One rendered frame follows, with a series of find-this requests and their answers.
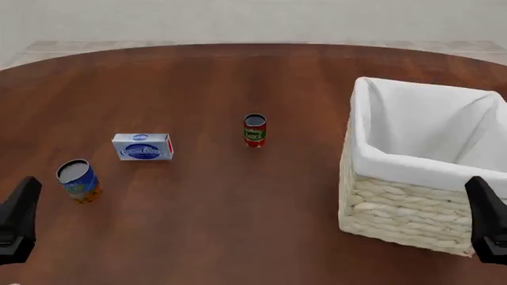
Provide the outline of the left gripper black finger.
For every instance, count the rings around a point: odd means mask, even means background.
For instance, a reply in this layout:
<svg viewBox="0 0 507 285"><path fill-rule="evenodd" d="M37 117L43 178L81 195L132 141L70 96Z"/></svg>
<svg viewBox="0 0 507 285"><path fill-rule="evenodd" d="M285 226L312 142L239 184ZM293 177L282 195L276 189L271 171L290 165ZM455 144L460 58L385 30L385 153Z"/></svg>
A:
<svg viewBox="0 0 507 285"><path fill-rule="evenodd" d="M36 206L41 189L35 177L25 177L0 203L0 243L14 243L19 237L36 239Z"/></svg>

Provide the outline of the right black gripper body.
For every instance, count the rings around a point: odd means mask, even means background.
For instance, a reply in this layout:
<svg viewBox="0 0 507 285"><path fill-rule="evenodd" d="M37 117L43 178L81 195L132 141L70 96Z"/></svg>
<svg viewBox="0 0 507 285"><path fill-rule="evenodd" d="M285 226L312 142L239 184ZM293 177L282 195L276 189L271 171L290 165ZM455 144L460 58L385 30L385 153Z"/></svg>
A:
<svg viewBox="0 0 507 285"><path fill-rule="evenodd" d="M498 244L489 237L481 237L473 242L479 260L485 264L507 264L507 244Z"/></svg>

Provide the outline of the red tomato sauce tin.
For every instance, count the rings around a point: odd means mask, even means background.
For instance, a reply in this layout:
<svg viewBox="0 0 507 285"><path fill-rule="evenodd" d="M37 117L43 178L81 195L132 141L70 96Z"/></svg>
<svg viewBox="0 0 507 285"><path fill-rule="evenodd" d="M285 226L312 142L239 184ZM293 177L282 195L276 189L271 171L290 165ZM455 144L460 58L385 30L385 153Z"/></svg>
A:
<svg viewBox="0 0 507 285"><path fill-rule="evenodd" d="M243 120L244 142L251 148L265 145L266 118L259 113L251 113Z"/></svg>

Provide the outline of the blue soup tin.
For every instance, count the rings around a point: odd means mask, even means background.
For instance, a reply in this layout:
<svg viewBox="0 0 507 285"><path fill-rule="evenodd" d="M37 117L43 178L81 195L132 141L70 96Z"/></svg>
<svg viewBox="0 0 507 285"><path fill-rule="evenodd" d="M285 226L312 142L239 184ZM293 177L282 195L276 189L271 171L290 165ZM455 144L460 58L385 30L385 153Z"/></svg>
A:
<svg viewBox="0 0 507 285"><path fill-rule="evenodd" d="M91 203L102 193L102 187L90 163L74 159L61 165L56 179L67 194L78 203Z"/></svg>

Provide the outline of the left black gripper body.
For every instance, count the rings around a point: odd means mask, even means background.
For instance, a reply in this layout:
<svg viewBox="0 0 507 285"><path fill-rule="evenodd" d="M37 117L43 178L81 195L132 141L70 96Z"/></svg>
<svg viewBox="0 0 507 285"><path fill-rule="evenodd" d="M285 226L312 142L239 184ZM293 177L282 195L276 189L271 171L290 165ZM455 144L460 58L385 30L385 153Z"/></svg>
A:
<svg viewBox="0 0 507 285"><path fill-rule="evenodd" d="M35 241L16 237L12 241L0 241L0 265L25 263L34 249Z"/></svg>

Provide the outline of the white wicker basket cloth lined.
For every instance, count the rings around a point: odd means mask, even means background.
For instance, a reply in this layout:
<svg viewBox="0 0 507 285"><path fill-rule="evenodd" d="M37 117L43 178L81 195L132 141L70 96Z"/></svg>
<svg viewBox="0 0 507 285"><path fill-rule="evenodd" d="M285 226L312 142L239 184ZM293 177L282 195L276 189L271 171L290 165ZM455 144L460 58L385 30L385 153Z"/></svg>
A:
<svg viewBox="0 0 507 285"><path fill-rule="evenodd" d="M340 229L476 256L465 184L482 177L507 204L507 101L482 89L358 78L350 108Z"/></svg>

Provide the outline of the white blue cream cheese box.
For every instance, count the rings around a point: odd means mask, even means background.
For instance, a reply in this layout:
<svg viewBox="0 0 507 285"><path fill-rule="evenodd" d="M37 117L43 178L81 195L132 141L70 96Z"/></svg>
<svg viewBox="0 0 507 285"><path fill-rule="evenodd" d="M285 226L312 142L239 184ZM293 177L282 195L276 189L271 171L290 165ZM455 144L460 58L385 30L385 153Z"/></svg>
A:
<svg viewBox="0 0 507 285"><path fill-rule="evenodd" d="M171 161L168 134L115 134L112 144L121 161Z"/></svg>

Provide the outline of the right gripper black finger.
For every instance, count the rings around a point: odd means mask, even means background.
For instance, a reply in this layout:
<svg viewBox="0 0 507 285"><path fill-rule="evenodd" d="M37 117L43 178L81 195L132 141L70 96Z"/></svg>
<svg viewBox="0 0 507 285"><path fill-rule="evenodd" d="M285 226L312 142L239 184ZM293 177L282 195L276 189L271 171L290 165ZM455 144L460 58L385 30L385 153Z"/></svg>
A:
<svg viewBox="0 0 507 285"><path fill-rule="evenodd" d="M472 177L465 189L471 208L472 240L507 241L507 204L482 177Z"/></svg>

